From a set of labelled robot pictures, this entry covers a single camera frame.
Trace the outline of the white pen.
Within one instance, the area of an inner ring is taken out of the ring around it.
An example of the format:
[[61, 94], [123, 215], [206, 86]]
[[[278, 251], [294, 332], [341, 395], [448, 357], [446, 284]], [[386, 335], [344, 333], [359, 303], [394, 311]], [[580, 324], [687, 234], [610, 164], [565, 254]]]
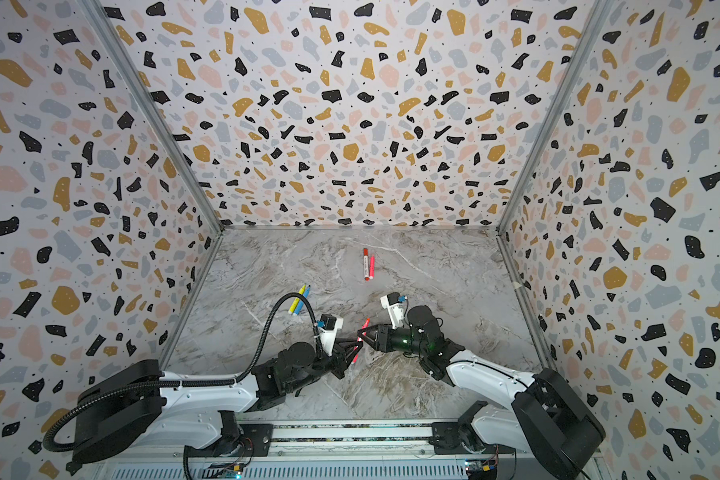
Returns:
[[363, 258], [363, 274], [365, 281], [370, 280], [370, 260], [368, 256]]

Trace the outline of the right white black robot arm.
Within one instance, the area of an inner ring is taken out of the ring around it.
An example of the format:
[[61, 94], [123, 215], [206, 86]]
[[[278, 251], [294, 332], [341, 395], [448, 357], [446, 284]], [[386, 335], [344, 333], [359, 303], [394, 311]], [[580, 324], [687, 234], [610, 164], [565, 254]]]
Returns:
[[605, 438], [602, 424], [557, 371], [531, 373], [483, 359], [447, 338], [427, 306], [358, 335], [377, 352], [416, 358], [434, 380], [481, 395], [457, 421], [434, 424], [430, 443], [438, 454], [481, 455], [505, 446], [532, 453], [556, 479], [575, 479]]

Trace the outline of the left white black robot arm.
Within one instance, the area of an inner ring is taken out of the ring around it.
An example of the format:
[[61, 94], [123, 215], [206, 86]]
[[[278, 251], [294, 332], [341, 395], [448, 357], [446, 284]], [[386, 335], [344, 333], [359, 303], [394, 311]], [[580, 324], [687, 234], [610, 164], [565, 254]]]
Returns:
[[101, 462], [132, 446], [232, 452], [244, 442], [237, 415], [273, 409], [328, 374], [343, 378], [361, 348], [357, 340], [338, 339], [329, 354], [318, 355], [312, 344], [297, 342], [239, 382], [139, 361], [79, 396], [72, 462]]

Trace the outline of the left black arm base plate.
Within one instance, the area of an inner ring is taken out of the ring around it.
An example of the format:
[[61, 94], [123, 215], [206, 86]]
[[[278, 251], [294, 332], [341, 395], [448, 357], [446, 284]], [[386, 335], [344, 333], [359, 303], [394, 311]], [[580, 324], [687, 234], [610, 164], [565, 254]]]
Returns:
[[253, 423], [238, 426], [232, 433], [222, 433], [209, 446], [185, 446], [183, 458], [231, 458], [232, 460], [266, 457], [273, 439], [273, 424]]

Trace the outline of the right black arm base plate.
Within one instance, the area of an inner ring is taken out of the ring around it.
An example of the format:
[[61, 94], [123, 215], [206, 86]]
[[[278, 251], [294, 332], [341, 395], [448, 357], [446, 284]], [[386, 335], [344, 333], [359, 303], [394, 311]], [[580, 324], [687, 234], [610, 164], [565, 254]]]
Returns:
[[434, 422], [432, 436], [428, 443], [434, 452], [442, 454], [484, 454], [492, 444], [484, 442], [477, 434], [472, 422], [475, 415], [488, 405], [487, 401], [476, 401], [456, 421]]

